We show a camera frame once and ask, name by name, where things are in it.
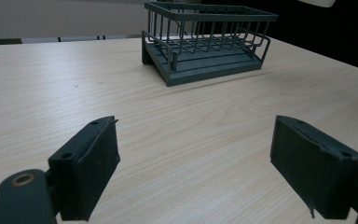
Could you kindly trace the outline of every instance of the green dish rack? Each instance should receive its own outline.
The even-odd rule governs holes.
[[[145,2],[142,62],[167,86],[260,69],[278,15],[249,7]]]

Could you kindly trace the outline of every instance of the wall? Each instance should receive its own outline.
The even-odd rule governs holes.
[[[0,0],[0,39],[139,35],[146,23],[143,0]]]

